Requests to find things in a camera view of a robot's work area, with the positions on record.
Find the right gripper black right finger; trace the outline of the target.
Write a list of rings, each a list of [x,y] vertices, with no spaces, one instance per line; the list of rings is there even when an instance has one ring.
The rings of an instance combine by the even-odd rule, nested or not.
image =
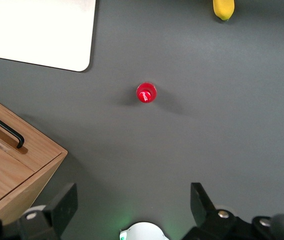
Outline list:
[[[251,224],[230,211],[217,209],[203,186],[194,182],[190,187],[190,208],[196,226],[183,237],[184,240],[253,240]]]

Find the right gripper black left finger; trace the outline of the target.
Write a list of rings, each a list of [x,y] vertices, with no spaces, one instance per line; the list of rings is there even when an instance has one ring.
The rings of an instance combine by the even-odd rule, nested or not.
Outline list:
[[[77,185],[69,183],[47,205],[24,212],[19,219],[21,239],[60,240],[77,209]]]

